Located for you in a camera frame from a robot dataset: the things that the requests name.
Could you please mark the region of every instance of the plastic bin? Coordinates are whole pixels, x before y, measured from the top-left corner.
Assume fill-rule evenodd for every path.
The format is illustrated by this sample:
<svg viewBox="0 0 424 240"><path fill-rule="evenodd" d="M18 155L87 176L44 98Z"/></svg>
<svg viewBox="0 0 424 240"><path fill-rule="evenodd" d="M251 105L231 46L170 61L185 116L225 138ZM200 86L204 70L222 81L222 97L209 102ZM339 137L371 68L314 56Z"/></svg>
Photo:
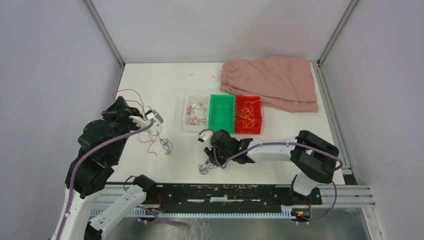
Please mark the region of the plastic bin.
<svg viewBox="0 0 424 240"><path fill-rule="evenodd" d="M262 102L259 96L235 96L236 134L260 134L262 128Z"/></svg>
<svg viewBox="0 0 424 240"><path fill-rule="evenodd" d="M211 95L209 109L209 128L214 131L225 130L234 133L236 120L236 96Z"/></svg>
<svg viewBox="0 0 424 240"><path fill-rule="evenodd" d="M209 95L187 95L182 112L182 129L200 132L209 125Z"/></svg>

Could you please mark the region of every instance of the pink towel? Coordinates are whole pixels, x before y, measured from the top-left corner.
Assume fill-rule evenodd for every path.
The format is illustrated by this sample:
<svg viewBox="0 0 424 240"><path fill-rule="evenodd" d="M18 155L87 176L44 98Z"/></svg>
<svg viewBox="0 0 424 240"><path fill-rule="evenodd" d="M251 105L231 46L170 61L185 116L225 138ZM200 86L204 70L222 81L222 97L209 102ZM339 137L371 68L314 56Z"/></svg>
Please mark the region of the pink towel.
<svg viewBox="0 0 424 240"><path fill-rule="evenodd" d="M225 63L220 90L257 95L264 106L291 113L318 111L311 63L302 58L270 56Z"/></svg>

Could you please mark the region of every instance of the white arm segment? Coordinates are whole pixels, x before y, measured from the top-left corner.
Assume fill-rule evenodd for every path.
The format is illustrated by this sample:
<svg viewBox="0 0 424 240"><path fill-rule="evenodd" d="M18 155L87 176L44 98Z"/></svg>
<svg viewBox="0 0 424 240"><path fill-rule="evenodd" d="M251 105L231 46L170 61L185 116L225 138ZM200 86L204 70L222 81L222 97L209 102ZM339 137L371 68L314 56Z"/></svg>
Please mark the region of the white arm segment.
<svg viewBox="0 0 424 240"><path fill-rule="evenodd" d="M101 239L107 239L112 229L137 205L146 200L146 192L138 185L131 185L120 199L106 211L90 220L96 230L102 230Z"/></svg>
<svg viewBox="0 0 424 240"><path fill-rule="evenodd" d="M263 143L271 143L271 142L293 142L295 143L297 140L295 137L286 138L283 140L272 140L272 141L260 141L260 140L253 140L249 143L249 147L252 147L257 144L263 144ZM257 147L249 152L247 152L247 156L255 161L263 162L263 161L286 161L291 162L290 157L292 154L290 153L292 150L295 149L295 146L293 145L266 145L262 147ZM316 186L318 186L320 183L317 181L314 181L310 179L306 174L304 174L302 171L296 176L296 179L294 180L293 184L293 190L301 194L303 196L308 196L311 194L312 189L314 189Z"/></svg>
<svg viewBox="0 0 424 240"><path fill-rule="evenodd" d="M275 142L296 142L295 137L286 138L283 140L272 140L272 141L261 141L253 140L249 143L249 147L254 145L260 145L263 143L275 143ZM247 156L255 161L256 163L263 161L286 161L291 162L290 157L292 156L290 152L295 149L295 146L292 145L266 145L254 148L247 152Z"/></svg>
<svg viewBox="0 0 424 240"><path fill-rule="evenodd" d="M60 240L84 239L84 233L86 232L87 222L89 220L91 210L101 192L102 191L98 191L86 196L84 199L81 199L80 193L75 190L73 191L72 205L69 210L70 214L67 216L66 223L60 235ZM65 202L63 204L62 213L60 214L61 218L65 214L68 197L69 189L66 189ZM61 222L62 219L59 219L59 223L56 226L56 230L54 231L54 235L51 240L56 240Z"/></svg>

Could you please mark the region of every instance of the folded cloth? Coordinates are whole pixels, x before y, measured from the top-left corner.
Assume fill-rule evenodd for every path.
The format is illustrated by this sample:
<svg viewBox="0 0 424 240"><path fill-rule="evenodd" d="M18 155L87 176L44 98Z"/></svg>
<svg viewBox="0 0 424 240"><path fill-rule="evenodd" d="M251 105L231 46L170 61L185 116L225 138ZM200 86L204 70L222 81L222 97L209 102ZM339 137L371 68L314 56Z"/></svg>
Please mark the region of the folded cloth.
<svg viewBox="0 0 424 240"><path fill-rule="evenodd" d="M311 63L298 57L224 63L219 89L232 95L257 95L264 106L291 113L318 111Z"/></svg>

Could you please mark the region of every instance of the metal frame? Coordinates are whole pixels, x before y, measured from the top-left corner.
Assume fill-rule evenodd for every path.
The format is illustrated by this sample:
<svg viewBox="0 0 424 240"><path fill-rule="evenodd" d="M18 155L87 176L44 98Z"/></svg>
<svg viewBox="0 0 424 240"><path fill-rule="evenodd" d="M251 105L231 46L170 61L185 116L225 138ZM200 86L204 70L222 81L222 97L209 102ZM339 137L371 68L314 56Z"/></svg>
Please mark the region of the metal frame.
<svg viewBox="0 0 424 240"><path fill-rule="evenodd" d="M112 37L110 36L102 18L99 16L96 7L93 4L92 0L83 0L91 16L93 17L96 25L98 26L101 34L103 35L106 43L112 50L116 61L121 66L119 81L121 81L122 74L125 67L125 62L122 59ZM322 100L324 107L327 113L328 122L330 125L331 133L334 138L334 143L340 149L340 154L342 159L345 161L346 165L342 168L343 176L352 176L357 184L359 184L358 175L355 172L354 162L352 161L352 155L349 151L349 147L346 144L345 135L343 133L342 126L340 124L340 118L332 101L332 95L326 83L325 73L323 71L323 62L329 55L330 50L332 49L334 43L342 32L346 22L351 16L353 10L357 6L359 0L351 0L348 4L343 16L341 17L337 27L335 28L332 36L330 37L327 45L325 46L321 56L318 60L312 61L313 68L316 74L316 79L318 82L319 90L321 91ZM322 205L313 205L313 208L328 208L331 206L334 200L334 188L332 185L320 185L319 189L321 191ZM102 191L100 197L95 203L96 209L101 209L106 206L110 206L118 197L124 193L122 185L106 185L105 189ZM337 186L337 203L336 208L362 208L363 215L365 218L365 223L368 228L369 234L372 240L383 240L383 235L378 224L378 211L376 204L374 202L373 196L371 194L370 188L366 185L339 185ZM286 210L285 206L281 206L282 211ZM199 218L201 216L193 215L192 218Z"/></svg>

